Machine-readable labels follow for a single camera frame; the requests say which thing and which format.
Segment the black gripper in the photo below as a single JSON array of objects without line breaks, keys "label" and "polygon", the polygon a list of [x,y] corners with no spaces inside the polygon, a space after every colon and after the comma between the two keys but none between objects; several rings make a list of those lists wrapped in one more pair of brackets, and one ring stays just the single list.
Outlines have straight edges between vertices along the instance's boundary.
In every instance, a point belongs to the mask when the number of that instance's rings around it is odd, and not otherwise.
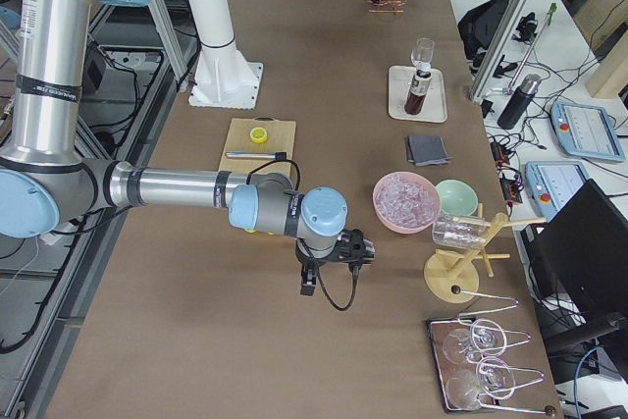
[{"label": "black gripper", "polygon": [[331,252],[323,257],[315,257],[313,250],[308,246],[303,248],[296,246],[297,260],[304,266],[325,263],[344,263],[350,267],[361,266],[371,264],[375,259],[375,254],[373,242],[366,239],[363,232],[358,229],[344,229],[338,235]]}]

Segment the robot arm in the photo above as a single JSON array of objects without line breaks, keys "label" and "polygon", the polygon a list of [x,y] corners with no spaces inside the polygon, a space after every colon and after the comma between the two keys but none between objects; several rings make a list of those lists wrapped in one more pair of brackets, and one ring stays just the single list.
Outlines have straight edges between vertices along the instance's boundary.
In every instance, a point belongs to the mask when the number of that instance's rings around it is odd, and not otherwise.
[{"label": "robot arm", "polygon": [[329,187],[306,193],[281,174],[138,168],[75,149],[93,5],[149,0],[23,0],[12,132],[1,149],[1,232],[28,238],[90,211],[148,204],[224,209],[246,230],[291,237],[305,270],[341,262],[353,272],[373,244],[345,225],[347,204]]}]

